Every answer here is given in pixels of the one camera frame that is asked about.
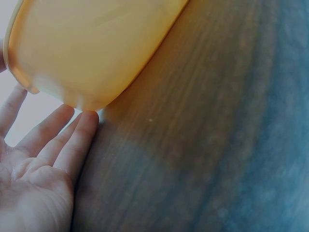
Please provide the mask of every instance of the white background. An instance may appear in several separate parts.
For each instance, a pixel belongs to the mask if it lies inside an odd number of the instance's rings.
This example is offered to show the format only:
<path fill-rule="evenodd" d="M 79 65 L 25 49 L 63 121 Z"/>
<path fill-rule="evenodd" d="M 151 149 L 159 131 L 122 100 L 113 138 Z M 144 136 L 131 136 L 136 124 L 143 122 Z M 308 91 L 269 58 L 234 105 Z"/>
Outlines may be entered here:
<path fill-rule="evenodd" d="M 17 0 L 0 0 L 0 37 L 2 38 L 16 3 Z M 0 104 L 9 96 L 15 85 L 16 81 L 8 71 L 0 73 Z M 7 144 L 16 145 L 34 126 L 61 104 L 60 101 L 46 94 L 31 95 L 28 93 L 18 118 L 5 139 Z"/>

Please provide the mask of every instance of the fingertip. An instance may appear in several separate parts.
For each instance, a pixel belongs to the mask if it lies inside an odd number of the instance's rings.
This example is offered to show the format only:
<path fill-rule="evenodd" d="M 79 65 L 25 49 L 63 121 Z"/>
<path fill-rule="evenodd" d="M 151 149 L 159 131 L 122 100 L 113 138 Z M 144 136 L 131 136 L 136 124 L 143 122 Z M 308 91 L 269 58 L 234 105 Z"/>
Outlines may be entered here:
<path fill-rule="evenodd" d="M 75 113 L 74 108 L 71 107 L 71 106 L 68 106 L 68 105 L 66 105 L 66 104 L 61 105 L 60 108 L 61 108 L 61 110 L 65 111 L 65 112 L 66 112 L 69 116 L 71 116 L 71 117 L 72 117 L 72 116 L 74 115 L 74 113 Z"/>
<path fill-rule="evenodd" d="M 98 124 L 99 116 L 95 111 L 82 112 L 82 117 L 86 118 L 89 122 Z"/>

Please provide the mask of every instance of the plastic container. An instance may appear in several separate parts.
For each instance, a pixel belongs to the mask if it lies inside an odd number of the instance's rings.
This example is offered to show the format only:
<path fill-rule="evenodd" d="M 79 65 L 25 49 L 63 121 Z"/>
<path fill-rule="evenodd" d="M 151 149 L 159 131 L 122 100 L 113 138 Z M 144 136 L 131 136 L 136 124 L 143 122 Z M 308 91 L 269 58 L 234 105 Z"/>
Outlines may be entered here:
<path fill-rule="evenodd" d="M 99 110 L 143 69 L 188 0 L 20 0 L 4 61 L 29 92 Z"/>

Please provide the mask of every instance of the palm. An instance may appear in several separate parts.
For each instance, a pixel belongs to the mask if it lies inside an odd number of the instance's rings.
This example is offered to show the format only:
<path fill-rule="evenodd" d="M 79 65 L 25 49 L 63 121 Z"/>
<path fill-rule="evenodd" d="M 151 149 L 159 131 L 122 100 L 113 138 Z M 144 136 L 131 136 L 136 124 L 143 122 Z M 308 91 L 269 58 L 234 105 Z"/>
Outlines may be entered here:
<path fill-rule="evenodd" d="M 67 231 L 98 116 L 83 113 L 58 134 L 74 113 L 63 105 L 12 148 L 4 137 L 25 96 L 17 87 L 0 111 L 0 231 Z"/>

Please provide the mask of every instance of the wooden table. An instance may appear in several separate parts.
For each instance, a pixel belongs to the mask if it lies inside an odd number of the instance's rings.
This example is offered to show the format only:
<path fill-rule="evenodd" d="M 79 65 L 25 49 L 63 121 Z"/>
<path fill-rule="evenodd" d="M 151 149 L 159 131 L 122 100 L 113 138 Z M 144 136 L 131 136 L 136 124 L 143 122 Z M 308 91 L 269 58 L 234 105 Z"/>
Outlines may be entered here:
<path fill-rule="evenodd" d="M 309 0 L 191 0 L 106 108 L 73 230 L 309 231 L 308 44 Z"/>

